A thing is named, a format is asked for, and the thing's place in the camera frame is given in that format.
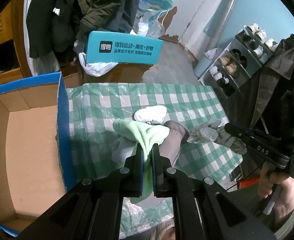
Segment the person's right hand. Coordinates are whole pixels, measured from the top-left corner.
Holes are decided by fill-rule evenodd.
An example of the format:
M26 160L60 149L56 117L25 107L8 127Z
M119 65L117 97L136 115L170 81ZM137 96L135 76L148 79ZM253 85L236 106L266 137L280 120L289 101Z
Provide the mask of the person's right hand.
M279 196L274 204L275 217L278 220L287 218L294 210L294 179L281 172L269 172L265 162L260 172L258 195L266 199L273 193L273 187L279 188Z

